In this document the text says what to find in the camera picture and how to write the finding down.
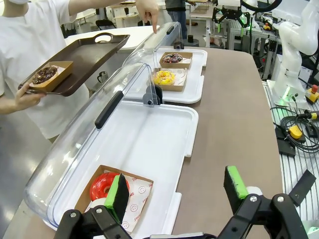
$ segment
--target gray floor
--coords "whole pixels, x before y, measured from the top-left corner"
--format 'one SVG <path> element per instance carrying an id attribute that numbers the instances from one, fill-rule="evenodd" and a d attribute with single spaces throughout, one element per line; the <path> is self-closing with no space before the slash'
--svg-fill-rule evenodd
<path id="1" fill-rule="evenodd" d="M 27 181 L 50 146 L 25 113 L 0 116 L 1 238 L 22 201 Z"/>

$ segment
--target screw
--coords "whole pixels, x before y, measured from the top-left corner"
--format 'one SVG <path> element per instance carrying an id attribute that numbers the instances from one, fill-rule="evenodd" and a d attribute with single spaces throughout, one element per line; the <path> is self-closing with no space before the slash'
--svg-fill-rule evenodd
<path id="1" fill-rule="evenodd" d="M 278 197 L 278 198 L 277 198 L 277 201 L 278 201 L 279 203 L 282 203 L 282 202 L 284 201 L 284 197 Z"/>
<path id="2" fill-rule="evenodd" d="M 250 197 L 250 201 L 256 202 L 256 201 L 257 201 L 257 197 L 256 197 L 256 196 L 251 196 L 251 197 Z"/>

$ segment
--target yellow frosted donut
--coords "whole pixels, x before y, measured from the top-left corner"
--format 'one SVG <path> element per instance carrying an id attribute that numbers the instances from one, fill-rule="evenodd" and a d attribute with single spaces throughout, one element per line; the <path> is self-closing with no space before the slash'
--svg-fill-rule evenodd
<path id="1" fill-rule="evenodd" d="M 170 71 L 158 71 L 154 77 L 154 84 L 156 85 L 173 85 L 175 82 L 175 74 Z"/>

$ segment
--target person in white t-shirt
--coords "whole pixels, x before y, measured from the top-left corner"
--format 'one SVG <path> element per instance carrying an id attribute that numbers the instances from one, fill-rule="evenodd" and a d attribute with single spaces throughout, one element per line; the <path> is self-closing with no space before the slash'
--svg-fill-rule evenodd
<path id="1" fill-rule="evenodd" d="M 75 20 L 76 14 L 90 8 L 101 8 L 123 0 L 4 0 L 0 16 L 0 114 L 24 110 L 45 138 L 59 135 L 89 99 L 82 85 L 69 97 L 25 94 L 28 84 L 19 84 L 39 66 L 62 50 L 64 41 L 60 25 Z M 156 0 L 136 0 L 144 21 L 152 20 L 157 30 Z M 15 99 L 4 95 L 5 83 Z"/>

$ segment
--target jeans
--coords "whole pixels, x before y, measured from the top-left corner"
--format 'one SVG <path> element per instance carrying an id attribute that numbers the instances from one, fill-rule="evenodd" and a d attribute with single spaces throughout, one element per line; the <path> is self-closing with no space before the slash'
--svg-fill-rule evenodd
<path id="1" fill-rule="evenodd" d="M 172 21 L 178 21 L 181 27 L 183 39 L 187 39 L 186 12 L 185 11 L 168 11 Z"/>

